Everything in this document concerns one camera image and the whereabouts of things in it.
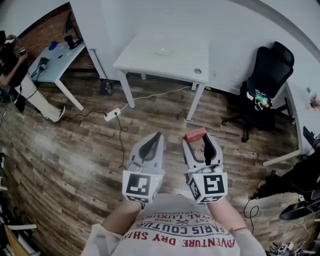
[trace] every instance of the black object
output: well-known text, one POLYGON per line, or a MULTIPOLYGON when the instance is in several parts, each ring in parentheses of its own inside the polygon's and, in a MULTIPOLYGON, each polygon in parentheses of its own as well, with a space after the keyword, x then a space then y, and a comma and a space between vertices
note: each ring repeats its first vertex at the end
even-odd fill
POLYGON ((239 95, 240 114, 222 121, 224 126, 228 121, 243 119, 245 122, 245 136, 242 142, 249 140, 249 130, 256 127, 259 130, 272 131, 275 128, 275 112, 265 107, 256 110, 255 101, 247 97, 247 92, 256 96, 256 90, 274 98, 292 75, 295 63, 294 55, 281 43, 275 41, 272 48, 260 47, 256 54, 255 65, 251 77, 242 83, 239 95))
POLYGON ((114 82, 109 79, 100 79, 100 95, 111 96, 114 94, 114 82))
MULTIPOLYGON (((16 44, 14 42, 6 43, 2 47, 0 51, 0 59, 1 59, 1 66, 0 66, 0 73, 8 75, 18 63, 19 58, 14 53, 14 48, 16 44)), ((28 72, 28 62, 25 59, 20 66, 17 68, 14 76, 11 78, 10 82, 8 83, 11 87, 18 87, 24 77, 28 72)))
POLYGON ((26 105, 26 99, 23 97, 21 94, 18 96, 18 99, 16 100, 14 106, 16 109, 20 112, 23 113, 25 110, 25 105, 26 105))
POLYGON ((68 43, 68 46, 69 46, 69 49, 70 49, 70 50, 76 48, 75 42, 74 42, 74 40, 73 40, 73 38, 72 38, 72 35, 70 35, 70 34, 69 34, 69 35, 66 35, 66 36, 64 37, 64 41, 66 41, 66 42, 68 43))
POLYGON ((288 115, 290 117, 293 117, 294 116, 294 112, 293 112, 292 106, 290 104, 290 101, 287 99, 287 97, 284 97, 284 101, 285 101, 285 104, 280 106, 280 107, 278 107, 276 109, 276 111, 281 112, 281 111, 287 110, 288 111, 288 115))
POLYGON ((303 127, 303 136, 306 138, 306 140, 310 143, 312 147, 315 145, 315 134, 313 132, 310 132, 305 126, 303 127))
POLYGON ((41 75, 48 67, 49 59, 46 57, 42 57, 39 60, 38 66, 36 67, 36 70, 32 73, 31 78, 33 78, 36 74, 41 75))
POLYGON ((68 43, 69 45, 69 49, 72 50, 74 48, 76 48, 82 41, 82 37, 79 36, 78 34, 78 31, 76 30, 74 24, 73 24, 73 21, 75 20, 75 17, 72 15, 73 12, 70 11, 68 16, 67 16, 67 19, 66 19, 66 22, 65 22, 65 26, 64 26, 64 29, 63 29, 63 35, 67 34, 71 29, 74 30, 76 36, 78 37, 78 40, 76 42, 74 42, 73 38, 72 38, 72 35, 67 35, 64 40, 68 43))
POLYGON ((259 187, 256 197, 259 199, 282 193, 297 193, 305 201, 289 205, 279 218, 295 220, 320 210, 320 169, 317 168, 320 147, 305 160, 299 161, 292 170, 282 176, 272 174, 259 187))
POLYGON ((290 221, 312 214, 312 211, 306 208, 306 206, 307 202, 305 201, 291 204, 280 213, 279 218, 280 220, 290 221))
POLYGON ((26 54, 26 52, 27 52, 27 50, 22 47, 22 48, 20 49, 19 55, 20 55, 20 56, 23 56, 23 55, 26 54))

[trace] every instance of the blue object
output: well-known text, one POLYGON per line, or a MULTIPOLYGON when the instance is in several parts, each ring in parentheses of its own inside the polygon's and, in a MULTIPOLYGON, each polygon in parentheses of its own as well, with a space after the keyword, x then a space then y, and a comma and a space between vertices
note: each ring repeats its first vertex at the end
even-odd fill
POLYGON ((56 41, 52 41, 51 45, 49 46, 49 51, 52 51, 54 48, 56 48, 58 43, 56 41))

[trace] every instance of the white desk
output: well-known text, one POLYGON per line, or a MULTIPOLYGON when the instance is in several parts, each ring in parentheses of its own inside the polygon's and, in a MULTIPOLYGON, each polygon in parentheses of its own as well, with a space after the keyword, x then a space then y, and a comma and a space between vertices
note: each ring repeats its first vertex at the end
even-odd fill
POLYGON ((201 40, 192 42, 187 39, 164 39, 139 34, 123 50, 113 67, 119 70, 120 82, 130 108, 135 107, 135 102, 126 72, 141 73, 142 79, 146 79, 148 74, 192 82, 193 91, 199 84, 186 118, 190 120, 205 86, 209 83, 209 46, 201 40), (156 54, 160 49, 172 53, 156 54), (195 69, 201 70, 201 73, 196 73, 195 69))
POLYGON ((80 110, 83 110, 84 107, 60 81, 60 78, 85 47, 86 45, 84 42, 72 50, 69 49, 67 42, 59 43, 53 50, 49 50, 49 47, 47 47, 36 58, 29 68, 29 73, 31 75, 34 71, 36 71, 40 59, 42 57, 47 58, 49 60, 47 63, 47 69, 39 76, 36 74, 32 79, 34 81, 37 80, 38 82, 55 83, 56 86, 58 86, 64 93, 64 95, 67 96, 67 98, 80 110))
POLYGON ((296 132, 298 135, 298 150, 289 154, 277 157, 275 159, 263 162, 263 166, 269 166, 281 161, 299 156, 299 155, 311 155, 314 153, 314 149, 304 137, 304 126, 317 136, 320 134, 320 111, 309 111, 307 105, 309 104, 309 95, 307 90, 290 83, 287 81, 285 89, 289 95, 289 101, 293 110, 293 117, 295 119, 296 132))

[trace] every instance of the white pants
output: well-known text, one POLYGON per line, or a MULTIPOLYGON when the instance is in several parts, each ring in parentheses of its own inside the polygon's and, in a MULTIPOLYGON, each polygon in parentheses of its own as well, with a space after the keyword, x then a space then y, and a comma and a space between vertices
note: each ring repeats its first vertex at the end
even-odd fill
MULTIPOLYGON (((20 86, 16 87, 15 90, 20 94, 21 89, 21 95, 26 99, 28 99, 37 90, 37 87, 35 86, 29 74, 25 75, 20 86)), ((39 91, 36 91, 36 93, 31 96, 28 101, 41 112, 43 117, 49 118, 53 122, 57 122, 59 120, 59 109, 51 105, 39 91)))

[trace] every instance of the black cable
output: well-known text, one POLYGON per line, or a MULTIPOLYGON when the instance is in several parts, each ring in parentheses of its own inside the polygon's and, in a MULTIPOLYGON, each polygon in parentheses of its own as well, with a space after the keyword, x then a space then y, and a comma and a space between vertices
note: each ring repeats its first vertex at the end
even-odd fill
POLYGON ((20 84, 20 95, 21 95, 22 97, 24 97, 26 100, 29 100, 33 95, 35 95, 35 93, 36 93, 37 91, 38 91, 38 89, 36 89, 35 92, 32 93, 32 95, 31 95, 30 97, 26 98, 26 97, 24 97, 24 96, 22 95, 22 86, 21 86, 21 84, 20 84))
POLYGON ((98 114, 104 114, 105 116, 107 116, 107 113, 106 112, 99 112, 99 111, 96 111, 96 110, 91 110, 88 114, 76 114, 75 116, 73 116, 73 117, 64 117, 62 120, 66 120, 66 119, 69 119, 69 120, 72 120, 72 119, 74 119, 74 118, 76 118, 77 116, 82 116, 82 117, 87 117, 90 113, 92 113, 92 112, 96 112, 96 113, 98 113, 98 114))
POLYGON ((36 75, 36 73, 39 74, 39 68, 37 68, 37 69, 32 73, 31 78, 33 78, 33 77, 36 75))
POLYGON ((315 147, 315 146, 313 146, 312 148, 310 148, 310 150, 309 150, 307 153, 305 153, 305 154, 303 154, 302 156, 300 156, 299 160, 295 163, 295 165, 296 165, 297 163, 299 163, 300 160, 301 160, 303 157, 307 157, 307 156, 308 156, 308 153, 309 153, 314 147, 315 147))
MULTIPOLYGON (((107 116, 107 113, 106 112, 99 112, 99 111, 96 111, 96 110, 91 110, 88 114, 76 114, 75 116, 73 116, 73 117, 64 117, 62 120, 66 120, 66 119, 69 119, 69 120, 72 120, 72 119, 74 119, 75 117, 77 117, 77 116, 82 116, 82 117, 86 117, 86 116, 88 116, 90 113, 92 113, 92 112, 96 112, 96 113, 98 113, 98 114, 104 114, 105 116, 107 116)), ((119 123, 119 127, 120 127, 120 131, 119 131, 119 140, 120 140, 120 144, 121 144, 121 148, 122 148, 122 163, 121 163, 121 165, 119 166, 119 168, 121 168, 121 167, 123 167, 123 168, 125 168, 126 169, 126 167, 124 166, 124 162, 125 162, 125 148, 124 148, 124 144, 123 144, 123 142, 122 142, 122 139, 121 139, 121 132, 127 132, 127 131, 129 131, 129 128, 127 127, 127 126, 122 126, 121 125, 121 123, 120 123, 120 119, 119 119, 119 117, 118 117, 118 115, 117 115, 117 113, 115 112, 114 113, 115 114, 115 116, 116 116, 116 118, 117 118, 117 120, 118 120, 118 123, 119 123)))
POLYGON ((118 119, 118 123, 119 123, 119 126, 120 126, 119 139, 120 139, 120 143, 121 143, 121 147, 122 147, 122 163, 119 166, 119 168, 123 167, 123 168, 126 169, 126 167, 124 166, 125 148, 124 148, 124 144, 122 143, 121 132, 125 132, 126 133, 129 130, 129 128, 127 126, 121 126, 121 123, 120 123, 120 120, 119 120, 119 117, 118 117, 117 113, 115 112, 114 114, 115 114, 116 118, 118 119))
POLYGON ((253 223, 253 221, 252 221, 252 218, 253 218, 253 217, 256 217, 256 216, 258 215, 259 206, 258 206, 258 205, 255 205, 254 207, 252 207, 251 210, 250 210, 250 216, 247 216, 247 215, 246 215, 246 208, 247 208, 247 206, 248 206, 248 204, 249 204, 250 201, 252 201, 252 200, 249 199, 249 201, 246 203, 246 205, 245 205, 245 207, 244 207, 244 209, 243 209, 243 215, 244 215, 244 217, 246 217, 247 219, 250 219, 251 225, 252 225, 252 232, 251 232, 251 234, 253 234, 253 233, 254 233, 254 230, 255 230, 255 227, 254 227, 254 223, 253 223), (254 208, 257 208, 256 214, 255 214, 255 215, 252 215, 252 211, 253 211, 254 208))

